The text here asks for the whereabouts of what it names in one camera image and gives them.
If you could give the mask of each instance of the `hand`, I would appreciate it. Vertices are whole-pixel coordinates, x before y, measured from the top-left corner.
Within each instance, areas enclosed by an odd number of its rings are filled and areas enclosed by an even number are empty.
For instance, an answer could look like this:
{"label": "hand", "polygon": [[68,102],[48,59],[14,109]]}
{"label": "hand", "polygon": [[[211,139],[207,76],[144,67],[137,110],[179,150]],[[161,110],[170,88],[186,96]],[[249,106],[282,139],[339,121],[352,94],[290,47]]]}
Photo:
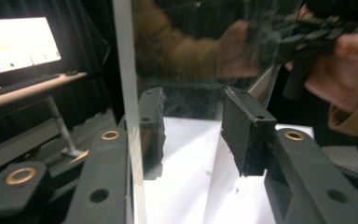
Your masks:
{"label": "hand", "polygon": [[236,21],[220,38],[216,51],[216,76],[219,78],[257,75],[255,47],[246,43],[249,22]]}
{"label": "hand", "polygon": [[347,113],[358,106],[358,35],[343,35],[335,55],[319,57],[310,72],[307,89]]}

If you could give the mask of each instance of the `brass ring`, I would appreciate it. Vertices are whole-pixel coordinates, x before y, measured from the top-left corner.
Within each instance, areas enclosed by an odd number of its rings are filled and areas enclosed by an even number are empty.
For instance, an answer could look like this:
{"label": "brass ring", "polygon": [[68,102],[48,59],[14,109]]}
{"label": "brass ring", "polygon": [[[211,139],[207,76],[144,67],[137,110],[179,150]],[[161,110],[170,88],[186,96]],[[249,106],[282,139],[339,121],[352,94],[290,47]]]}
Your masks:
{"label": "brass ring", "polygon": [[290,138],[292,140],[295,141],[302,141],[304,140],[304,135],[302,135],[301,133],[297,133],[297,132],[286,132],[284,134],[287,138]]}
{"label": "brass ring", "polygon": [[120,137],[120,133],[117,131],[108,131],[106,133],[103,133],[102,139],[103,140],[107,140],[107,141],[111,141],[111,140],[115,140],[117,138]]}
{"label": "brass ring", "polygon": [[[26,174],[25,176],[22,176],[20,178],[17,178],[16,175],[21,172],[28,172],[28,174]],[[34,167],[24,167],[24,168],[18,169],[17,171],[14,171],[10,175],[8,175],[6,182],[9,185],[18,185],[18,184],[27,182],[32,177],[34,177],[34,175],[36,175],[36,169]]]}

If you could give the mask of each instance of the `white surface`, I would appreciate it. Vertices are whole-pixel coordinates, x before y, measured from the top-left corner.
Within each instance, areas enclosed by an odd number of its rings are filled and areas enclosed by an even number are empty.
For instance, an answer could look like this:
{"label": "white surface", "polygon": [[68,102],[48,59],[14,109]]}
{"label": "white surface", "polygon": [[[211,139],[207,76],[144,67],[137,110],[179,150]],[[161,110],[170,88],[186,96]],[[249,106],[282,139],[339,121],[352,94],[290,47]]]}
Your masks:
{"label": "white surface", "polygon": [[[275,223],[264,176],[239,176],[220,121],[164,118],[164,125],[162,176],[145,181],[147,223]],[[310,127],[280,128],[313,136]]]}
{"label": "white surface", "polygon": [[147,223],[202,223],[221,122],[164,119],[163,173],[145,181]]}

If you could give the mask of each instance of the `screen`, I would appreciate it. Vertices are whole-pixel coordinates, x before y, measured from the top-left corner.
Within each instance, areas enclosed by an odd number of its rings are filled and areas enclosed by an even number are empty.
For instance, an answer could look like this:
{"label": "screen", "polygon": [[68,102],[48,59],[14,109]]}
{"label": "screen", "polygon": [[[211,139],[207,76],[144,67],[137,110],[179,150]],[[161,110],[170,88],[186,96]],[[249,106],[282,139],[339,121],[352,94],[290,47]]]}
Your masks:
{"label": "screen", "polygon": [[46,18],[0,20],[0,73],[60,58]]}

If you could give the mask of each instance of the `person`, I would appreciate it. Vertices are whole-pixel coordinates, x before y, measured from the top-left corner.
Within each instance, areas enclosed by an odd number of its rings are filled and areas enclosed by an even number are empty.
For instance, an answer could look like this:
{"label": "person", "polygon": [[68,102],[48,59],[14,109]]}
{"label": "person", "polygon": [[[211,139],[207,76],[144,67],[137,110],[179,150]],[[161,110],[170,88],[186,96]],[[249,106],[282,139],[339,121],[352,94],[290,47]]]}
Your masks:
{"label": "person", "polygon": [[306,88],[331,104],[331,129],[358,136],[358,34],[341,36],[334,55],[317,59]]}
{"label": "person", "polygon": [[[307,13],[306,8],[300,14]],[[148,66],[164,63],[171,76],[201,78],[253,77],[257,68],[245,38],[249,23],[236,21],[218,40],[194,39],[172,28],[151,0],[132,0],[137,60]],[[319,57],[306,88],[331,104],[329,127],[358,136],[358,35],[343,35],[335,54]]]}
{"label": "person", "polygon": [[246,21],[231,24],[219,39],[195,39],[172,28],[167,15],[153,0],[132,0],[136,60],[145,69],[163,64],[169,77],[254,77],[254,50],[246,41]]}

